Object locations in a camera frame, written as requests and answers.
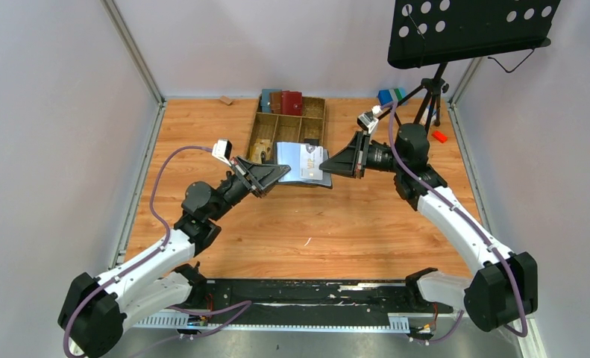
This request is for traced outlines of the silver VIP credit card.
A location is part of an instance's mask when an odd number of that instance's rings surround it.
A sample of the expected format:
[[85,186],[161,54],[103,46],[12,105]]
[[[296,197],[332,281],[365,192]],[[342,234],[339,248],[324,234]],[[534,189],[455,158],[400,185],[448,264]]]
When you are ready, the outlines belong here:
[[300,147],[300,179],[302,181],[323,179],[323,171],[319,168],[324,161],[324,149],[321,146],[303,144]]

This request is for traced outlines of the black card holder with sleeves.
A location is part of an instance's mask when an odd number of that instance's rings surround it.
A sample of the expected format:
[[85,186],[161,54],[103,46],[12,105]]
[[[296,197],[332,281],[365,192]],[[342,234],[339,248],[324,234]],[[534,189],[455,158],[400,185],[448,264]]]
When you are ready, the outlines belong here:
[[[303,144],[308,143],[299,143],[299,142],[277,142],[274,146],[276,155],[276,164],[279,165],[289,165],[291,167],[291,171],[287,173],[284,177],[282,177],[278,183],[281,185],[296,185],[296,186],[320,186],[327,189],[331,189],[333,187],[331,174],[327,172],[323,172],[324,176],[323,179],[320,181],[311,180],[311,181],[302,181],[300,179],[300,147]],[[324,161],[329,158],[328,151],[324,147]]]

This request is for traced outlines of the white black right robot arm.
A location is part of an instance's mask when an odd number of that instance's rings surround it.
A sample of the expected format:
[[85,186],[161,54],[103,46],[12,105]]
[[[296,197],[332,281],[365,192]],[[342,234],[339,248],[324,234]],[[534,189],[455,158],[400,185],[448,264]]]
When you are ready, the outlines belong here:
[[428,163],[430,143],[420,124],[404,124],[391,145],[358,131],[320,169],[361,178],[367,169],[394,173],[399,196],[444,235],[473,277],[426,268],[407,276],[412,302],[463,310],[482,331],[510,328],[538,309],[538,265],[527,252],[515,253],[461,205],[447,182]]

